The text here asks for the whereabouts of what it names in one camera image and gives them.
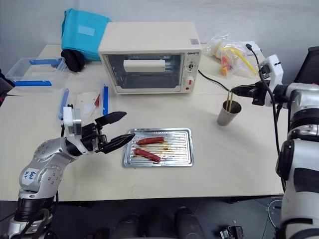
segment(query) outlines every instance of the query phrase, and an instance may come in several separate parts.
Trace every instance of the sticker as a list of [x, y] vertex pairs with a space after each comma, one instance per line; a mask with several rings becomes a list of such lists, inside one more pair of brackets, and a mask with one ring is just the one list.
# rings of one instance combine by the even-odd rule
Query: sticker
[[30, 185], [35, 180], [38, 171], [39, 169], [27, 168], [22, 176], [22, 184]]
[[88, 35], [88, 36], [94, 36], [95, 29], [87, 27], [87, 26], [79, 25], [78, 26], [78, 33]]
[[196, 38], [191, 38], [191, 39], [190, 39], [190, 43], [191, 43], [192, 45], [199, 45], [198, 39], [196, 39]]

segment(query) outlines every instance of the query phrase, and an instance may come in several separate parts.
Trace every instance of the metal grill tray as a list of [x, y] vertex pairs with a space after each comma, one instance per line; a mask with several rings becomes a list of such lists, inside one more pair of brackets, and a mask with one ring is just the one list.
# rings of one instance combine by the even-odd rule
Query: metal grill tray
[[[135, 133], [135, 137], [125, 145], [123, 167], [191, 167], [193, 165], [193, 143], [191, 131], [188, 128], [135, 128], [128, 133]], [[143, 138], [163, 136], [163, 143], [137, 145]], [[160, 163], [153, 162], [139, 155], [133, 150], [140, 148], [161, 158]]]

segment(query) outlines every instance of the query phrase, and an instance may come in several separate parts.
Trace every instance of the clear plastic box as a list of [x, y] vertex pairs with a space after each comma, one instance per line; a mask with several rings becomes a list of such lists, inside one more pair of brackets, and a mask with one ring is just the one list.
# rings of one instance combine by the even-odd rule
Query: clear plastic box
[[5, 77], [15, 86], [46, 86], [61, 89], [69, 70], [64, 58], [25, 57], [8, 71]]
[[108, 87], [100, 83], [99, 88], [76, 90], [65, 88], [61, 103], [58, 109], [57, 119], [63, 120], [63, 107], [73, 105], [73, 108], [80, 109], [82, 125], [92, 123], [94, 119], [107, 115], [108, 113]]

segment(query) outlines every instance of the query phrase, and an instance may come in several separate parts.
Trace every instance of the toaster oven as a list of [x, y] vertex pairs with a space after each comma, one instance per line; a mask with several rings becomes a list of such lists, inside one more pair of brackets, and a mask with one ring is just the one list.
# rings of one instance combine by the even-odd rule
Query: toaster oven
[[119, 94], [194, 89], [201, 46], [192, 22], [109, 22], [98, 51]]

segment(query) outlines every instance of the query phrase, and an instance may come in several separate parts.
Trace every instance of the black headphones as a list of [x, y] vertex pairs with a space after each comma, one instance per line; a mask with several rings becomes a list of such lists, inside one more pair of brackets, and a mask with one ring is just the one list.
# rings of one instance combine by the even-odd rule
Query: black headphones
[[84, 67], [84, 56], [77, 50], [64, 49], [61, 52], [61, 56], [65, 59], [65, 64], [70, 71], [78, 72]]

